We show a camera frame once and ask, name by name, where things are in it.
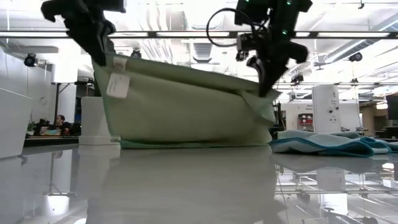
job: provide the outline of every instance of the blue towel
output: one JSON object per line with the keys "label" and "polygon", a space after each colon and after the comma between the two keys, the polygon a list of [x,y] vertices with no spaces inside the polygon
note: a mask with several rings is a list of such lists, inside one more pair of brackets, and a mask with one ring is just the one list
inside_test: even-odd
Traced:
{"label": "blue towel", "polygon": [[358,133],[317,134],[287,130],[269,143],[274,153],[313,154],[320,156],[371,157],[398,152],[398,142],[386,142]]}

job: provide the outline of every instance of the green cloth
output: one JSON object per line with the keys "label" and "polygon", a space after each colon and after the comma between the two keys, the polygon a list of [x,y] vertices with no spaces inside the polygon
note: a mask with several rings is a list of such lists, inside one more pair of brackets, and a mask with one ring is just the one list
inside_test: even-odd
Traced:
{"label": "green cloth", "polygon": [[[127,59],[118,72],[114,57]],[[272,100],[257,97],[258,84],[195,70],[107,53],[107,67],[93,63],[109,132],[122,147],[258,146],[271,140]],[[125,99],[106,94],[112,73],[130,77]]]}

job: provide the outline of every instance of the person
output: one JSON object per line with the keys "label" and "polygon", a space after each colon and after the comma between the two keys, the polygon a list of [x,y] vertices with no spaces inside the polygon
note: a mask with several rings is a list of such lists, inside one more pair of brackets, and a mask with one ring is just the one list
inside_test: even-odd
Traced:
{"label": "person", "polygon": [[61,135],[66,136],[69,133],[69,126],[65,124],[64,115],[58,115],[57,120],[55,122],[56,128],[61,130]]}

